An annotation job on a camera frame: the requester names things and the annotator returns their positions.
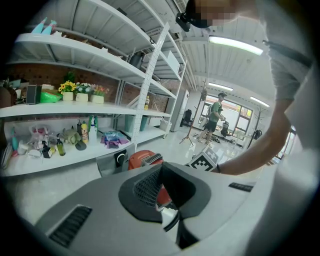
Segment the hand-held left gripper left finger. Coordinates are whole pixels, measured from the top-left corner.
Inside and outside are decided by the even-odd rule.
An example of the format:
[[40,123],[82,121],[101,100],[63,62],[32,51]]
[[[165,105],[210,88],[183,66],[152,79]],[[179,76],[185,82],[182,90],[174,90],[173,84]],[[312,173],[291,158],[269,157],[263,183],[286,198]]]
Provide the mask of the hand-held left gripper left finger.
[[175,255],[180,248],[156,200],[163,185],[172,191],[181,178],[181,167],[165,162],[93,180],[52,206],[36,228],[68,256]]

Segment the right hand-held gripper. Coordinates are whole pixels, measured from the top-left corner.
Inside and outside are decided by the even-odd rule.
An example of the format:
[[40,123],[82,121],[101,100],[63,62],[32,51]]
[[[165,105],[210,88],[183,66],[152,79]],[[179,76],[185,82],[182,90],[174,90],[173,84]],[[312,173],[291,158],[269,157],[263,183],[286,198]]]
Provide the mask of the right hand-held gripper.
[[209,146],[206,146],[200,153],[193,156],[192,159],[185,164],[200,171],[212,172],[218,165],[219,156]]

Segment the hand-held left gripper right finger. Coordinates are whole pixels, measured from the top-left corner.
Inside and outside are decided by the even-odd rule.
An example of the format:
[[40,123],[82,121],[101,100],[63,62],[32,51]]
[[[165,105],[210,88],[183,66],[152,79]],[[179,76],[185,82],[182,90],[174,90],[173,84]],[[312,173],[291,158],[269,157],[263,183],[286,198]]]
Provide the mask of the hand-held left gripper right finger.
[[165,250],[250,250],[270,197],[275,171],[257,179],[163,163],[160,181],[178,209],[176,241]]

